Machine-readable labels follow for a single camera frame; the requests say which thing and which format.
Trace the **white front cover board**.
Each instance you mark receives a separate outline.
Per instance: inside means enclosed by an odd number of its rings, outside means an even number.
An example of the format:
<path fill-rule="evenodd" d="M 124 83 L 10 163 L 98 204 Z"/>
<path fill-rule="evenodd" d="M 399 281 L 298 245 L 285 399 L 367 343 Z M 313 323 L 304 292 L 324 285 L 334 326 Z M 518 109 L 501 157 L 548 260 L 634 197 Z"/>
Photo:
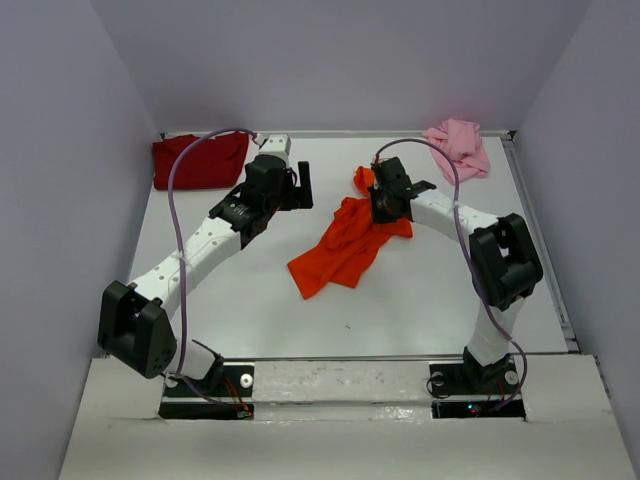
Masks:
<path fill-rule="evenodd" d="M 630 479 L 594 360 L 533 356 L 521 418 L 436 419 L 424 361 L 259 361 L 248 421 L 165 420 L 162 384 L 90 367 L 65 479 Z"/>

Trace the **dark red folded t-shirt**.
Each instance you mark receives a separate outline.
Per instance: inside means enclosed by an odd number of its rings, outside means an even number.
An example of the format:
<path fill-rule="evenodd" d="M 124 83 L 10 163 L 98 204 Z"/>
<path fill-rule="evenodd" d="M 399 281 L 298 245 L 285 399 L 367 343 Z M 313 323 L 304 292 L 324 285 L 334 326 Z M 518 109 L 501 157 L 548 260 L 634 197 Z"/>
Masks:
<path fill-rule="evenodd" d="M 168 189 L 169 175 L 178 156 L 197 140 L 182 135 L 152 144 L 153 186 Z M 236 185 L 249 148 L 245 133 L 230 133 L 207 139 L 193 148 L 182 160 L 174 178 L 175 190 L 209 190 Z"/>

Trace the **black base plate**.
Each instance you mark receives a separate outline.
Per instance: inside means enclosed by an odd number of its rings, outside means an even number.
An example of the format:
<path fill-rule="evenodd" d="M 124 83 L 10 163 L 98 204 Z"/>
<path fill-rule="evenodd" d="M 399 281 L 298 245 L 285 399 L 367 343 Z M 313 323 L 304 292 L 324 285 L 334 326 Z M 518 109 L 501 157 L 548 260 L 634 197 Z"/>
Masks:
<path fill-rule="evenodd" d="M 432 397 L 431 413 L 437 420 L 526 418 L 519 375 L 507 357 L 496 368 L 473 371 L 470 362 L 429 365 L 425 382 Z"/>
<path fill-rule="evenodd" d="M 254 419 L 255 363 L 226 362 L 219 380 L 166 379 L 158 414 L 166 420 Z"/>

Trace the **pink crumpled t-shirt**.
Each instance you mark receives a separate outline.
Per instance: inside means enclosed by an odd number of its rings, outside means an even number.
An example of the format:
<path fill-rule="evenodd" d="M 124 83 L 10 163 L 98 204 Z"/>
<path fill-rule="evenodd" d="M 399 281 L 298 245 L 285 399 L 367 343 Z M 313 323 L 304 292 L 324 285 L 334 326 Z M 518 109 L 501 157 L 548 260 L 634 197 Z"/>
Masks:
<path fill-rule="evenodd" d="M 460 183 L 489 175 L 491 164 L 477 123 L 447 119 L 424 131 L 422 137 L 452 160 Z"/>

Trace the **orange t-shirt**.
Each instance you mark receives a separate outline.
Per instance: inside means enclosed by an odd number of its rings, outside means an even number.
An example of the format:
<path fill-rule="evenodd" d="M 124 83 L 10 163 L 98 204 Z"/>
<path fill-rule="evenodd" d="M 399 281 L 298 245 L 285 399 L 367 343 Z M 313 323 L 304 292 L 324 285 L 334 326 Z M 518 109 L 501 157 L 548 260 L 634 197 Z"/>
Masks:
<path fill-rule="evenodd" d="M 287 264 L 303 299 L 312 298 L 330 283 L 356 288 L 392 237 L 413 237 L 406 219 L 389 224 L 372 221 L 369 188 L 373 183 L 373 171 L 358 167 L 353 184 L 360 196 L 344 198 L 319 243 Z"/>

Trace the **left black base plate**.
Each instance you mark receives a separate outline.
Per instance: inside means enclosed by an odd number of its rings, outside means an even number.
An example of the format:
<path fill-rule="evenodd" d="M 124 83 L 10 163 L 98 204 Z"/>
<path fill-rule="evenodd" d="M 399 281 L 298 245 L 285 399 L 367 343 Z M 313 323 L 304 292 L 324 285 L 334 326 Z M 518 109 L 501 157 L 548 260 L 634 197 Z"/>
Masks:
<path fill-rule="evenodd" d="M 226 362 L 219 380 L 166 379 L 158 414 L 166 420 L 254 419 L 255 363 Z"/>

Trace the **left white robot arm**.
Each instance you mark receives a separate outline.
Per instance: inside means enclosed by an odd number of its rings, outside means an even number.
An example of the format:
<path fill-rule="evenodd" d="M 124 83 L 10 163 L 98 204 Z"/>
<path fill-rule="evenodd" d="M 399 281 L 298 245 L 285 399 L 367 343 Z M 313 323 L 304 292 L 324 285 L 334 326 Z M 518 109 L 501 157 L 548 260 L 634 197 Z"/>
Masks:
<path fill-rule="evenodd" d="M 114 281 L 103 292 L 98 346 L 146 379 L 180 378 L 209 395 L 221 383 L 224 359 L 175 330 L 174 314 L 189 293 L 223 261 L 263 233 L 279 211 L 313 206 L 310 166 L 292 169 L 281 158 L 259 154 L 245 167 L 243 183 L 208 213 L 176 251 L 129 283 Z"/>

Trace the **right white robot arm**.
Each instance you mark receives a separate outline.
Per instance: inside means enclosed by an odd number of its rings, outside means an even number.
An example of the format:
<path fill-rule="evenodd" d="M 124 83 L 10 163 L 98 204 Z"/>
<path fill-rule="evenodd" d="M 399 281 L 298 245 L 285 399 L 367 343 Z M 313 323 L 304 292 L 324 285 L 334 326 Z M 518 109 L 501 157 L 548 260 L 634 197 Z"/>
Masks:
<path fill-rule="evenodd" d="M 479 298 L 474 330 L 457 363 L 432 368 L 427 381 L 437 399 L 489 395 L 509 376 L 508 391 L 516 397 L 526 370 L 516 370 L 512 355 L 524 352 L 513 337 L 524 302 L 543 278 L 543 268 L 526 220 L 515 213 L 496 216 L 460 201 L 434 184 L 412 182 L 397 157 L 376 159 L 370 187 L 372 220 L 376 224 L 407 220 L 429 227 L 457 242 Z"/>

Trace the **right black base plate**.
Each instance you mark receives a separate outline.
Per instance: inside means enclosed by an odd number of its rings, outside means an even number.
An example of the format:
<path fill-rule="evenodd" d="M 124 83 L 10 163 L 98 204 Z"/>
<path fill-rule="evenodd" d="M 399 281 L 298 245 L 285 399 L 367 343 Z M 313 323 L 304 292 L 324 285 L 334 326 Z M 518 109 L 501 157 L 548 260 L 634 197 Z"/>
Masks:
<path fill-rule="evenodd" d="M 437 420 L 526 418 L 519 375 L 507 357 L 496 368 L 473 371 L 470 362 L 429 365 L 425 382 L 432 397 L 431 413 Z"/>

